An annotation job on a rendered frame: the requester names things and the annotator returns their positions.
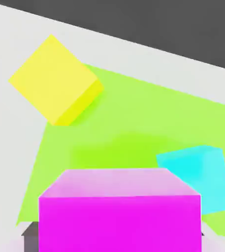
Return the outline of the small cyan cube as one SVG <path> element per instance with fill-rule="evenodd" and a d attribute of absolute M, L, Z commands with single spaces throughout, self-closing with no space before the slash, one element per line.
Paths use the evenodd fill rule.
<path fill-rule="evenodd" d="M 157 154 L 159 167 L 201 194 L 202 214 L 225 211 L 225 158 L 221 148 L 195 146 Z"/>

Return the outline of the large lime green box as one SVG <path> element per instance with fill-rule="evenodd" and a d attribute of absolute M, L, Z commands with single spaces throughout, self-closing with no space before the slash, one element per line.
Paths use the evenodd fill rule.
<path fill-rule="evenodd" d="M 209 145 L 225 157 L 225 105 L 91 66 L 104 91 L 69 126 L 47 124 L 18 222 L 66 169 L 156 167 L 156 155 Z M 225 211 L 203 221 L 225 236 Z"/>

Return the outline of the small yellow cube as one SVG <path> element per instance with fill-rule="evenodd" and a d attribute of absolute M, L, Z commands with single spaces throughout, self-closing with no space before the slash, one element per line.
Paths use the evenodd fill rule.
<path fill-rule="evenodd" d="M 53 35 L 8 81 L 54 126 L 70 125 L 103 91 L 99 78 Z"/>

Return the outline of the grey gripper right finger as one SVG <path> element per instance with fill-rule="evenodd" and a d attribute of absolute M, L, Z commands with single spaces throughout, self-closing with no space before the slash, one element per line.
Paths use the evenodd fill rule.
<path fill-rule="evenodd" d="M 218 235 L 205 222 L 201 222 L 202 252 L 225 252 L 225 236 Z"/>

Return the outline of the small magenta cube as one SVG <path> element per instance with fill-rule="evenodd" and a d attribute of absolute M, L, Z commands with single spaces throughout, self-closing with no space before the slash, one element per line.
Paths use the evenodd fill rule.
<path fill-rule="evenodd" d="M 39 252 L 202 252 L 201 196 L 165 168 L 69 169 L 38 204 Z"/>

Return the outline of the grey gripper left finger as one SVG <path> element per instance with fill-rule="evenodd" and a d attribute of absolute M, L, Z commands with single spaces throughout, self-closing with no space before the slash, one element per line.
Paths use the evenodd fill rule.
<path fill-rule="evenodd" d="M 0 252 L 38 252 L 38 227 L 31 222 L 0 226 Z"/>

